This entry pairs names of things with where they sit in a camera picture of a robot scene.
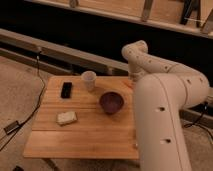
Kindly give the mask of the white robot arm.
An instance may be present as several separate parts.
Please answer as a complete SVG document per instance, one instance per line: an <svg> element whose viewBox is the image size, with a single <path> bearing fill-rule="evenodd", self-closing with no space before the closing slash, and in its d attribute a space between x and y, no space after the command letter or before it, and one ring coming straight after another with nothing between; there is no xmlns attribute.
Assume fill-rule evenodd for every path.
<svg viewBox="0 0 213 171"><path fill-rule="evenodd" d="M140 40L122 48L133 82L133 113L142 171L192 171L179 111L205 101L209 81L198 70L148 53Z"/></svg>

